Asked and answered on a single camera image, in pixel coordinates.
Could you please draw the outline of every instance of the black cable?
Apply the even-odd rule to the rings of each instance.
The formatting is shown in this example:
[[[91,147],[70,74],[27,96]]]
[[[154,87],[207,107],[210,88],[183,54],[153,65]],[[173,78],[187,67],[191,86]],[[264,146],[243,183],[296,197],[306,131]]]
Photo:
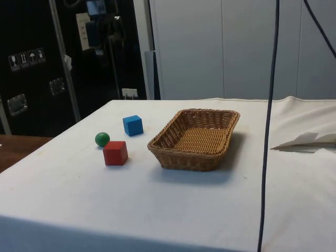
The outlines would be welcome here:
[[[82,2],[84,2],[85,0],[77,0],[75,1],[73,4],[69,4],[68,0],[63,0],[63,3],[65,5],[65,7],[69,8],[69,9],[73,9],[78,7],[78,5],[80,5]]]
[[[275,64],[276,64],[276,60],[277,60],[277,51],[278,51],[279,12],[280,12],[280,0],[276,0],[274,46],[273,46],[271,80],[270,80],[270,84],[269,84],[268,107],[267,107],[267,116],[266,116],[264,159],[263,159],[263,162],[262,162],[263,163],[262,164],[262,171],[263,172],[262,172],[262,180],[261,180],[261,213],[260,213],[258,252],[261,252],[261,246],[263,244],[262,239],[263,239],[263,234],[264,234],[268,136],[269,136],[269,125],[270,125],[270,120],[271,120],[272,101],[273,101]]]
[[[320,23],[318,22],[318,20],[316,19],[315,15],[314,15],[313,11],[311,10],[308,1],[307,0],[303,0],[303,2],[305,3],[305,5],[307,7],[307,10],[308,10],[310,16],[312,17],[312,19],[314,20],[317,28],[320,30],[320,33],[322,34],[322,36],[323,36],[325,42],[327,43],[329,49],[331,50],[332,54],[336,58],[336,52],[335,52],[334,48],[332,47],[330,41],[328,40],[328,37],[326,36],[324,30],[322,29],[322,26],[320,25]]]

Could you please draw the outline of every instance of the blue cube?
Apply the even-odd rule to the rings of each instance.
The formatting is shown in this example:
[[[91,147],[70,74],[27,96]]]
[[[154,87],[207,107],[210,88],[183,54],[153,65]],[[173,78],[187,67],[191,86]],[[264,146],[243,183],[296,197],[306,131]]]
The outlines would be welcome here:
[[[133,115],[132,117],[125,117],[122,119],[122,121],[124,123],[125,133],[130,137],[143,133],[142,120],[137,115]]]

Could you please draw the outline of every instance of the woven basket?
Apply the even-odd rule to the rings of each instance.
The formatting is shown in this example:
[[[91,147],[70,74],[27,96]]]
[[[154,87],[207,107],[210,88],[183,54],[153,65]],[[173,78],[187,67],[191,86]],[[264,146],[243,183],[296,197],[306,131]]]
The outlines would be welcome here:
[[[181,110],[148,149],[165,169],[212,171],[227,151],[239,117],[229,110]]]

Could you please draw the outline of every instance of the sticker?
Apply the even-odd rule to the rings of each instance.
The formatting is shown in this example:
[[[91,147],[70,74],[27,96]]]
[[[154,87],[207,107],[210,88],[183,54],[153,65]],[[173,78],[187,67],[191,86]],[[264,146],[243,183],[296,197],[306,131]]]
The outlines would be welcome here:
[[[77,19],[77,26],[79,30],[80,43],[82,45],[82,51],[85,51],[87,49],[90,49],[88,34],[86,31],[86,23],[90,22],[91,20],[87,12],[77,13],[76,19]]]
[[[36,65],[38,63],[37,61],[37,55],[35,50],[30,50],[28,51],[28,59],[29,59],[29,64],[31,66]]]
[[[37,61],[39,63],[45,62],[46,61],[46,56],[44,55],[44,50],[43,48],[37,48],[36,49],[36,53],[37,53]]]
[[[29,67],[27,52],[21,52],[18,54],[21,68]]]
[[[10,69],[14,72],[16,70],[20,70],[20,63],[17,57],[17,54],[8,56]]]

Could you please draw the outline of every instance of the electrical outlet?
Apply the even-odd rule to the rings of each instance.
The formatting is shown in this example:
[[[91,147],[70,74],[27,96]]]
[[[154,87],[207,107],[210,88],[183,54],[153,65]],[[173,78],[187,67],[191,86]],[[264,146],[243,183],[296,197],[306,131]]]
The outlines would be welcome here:
[[[136,88],[123,88],[122,96],[125,98],[137,98],[138,90]]]

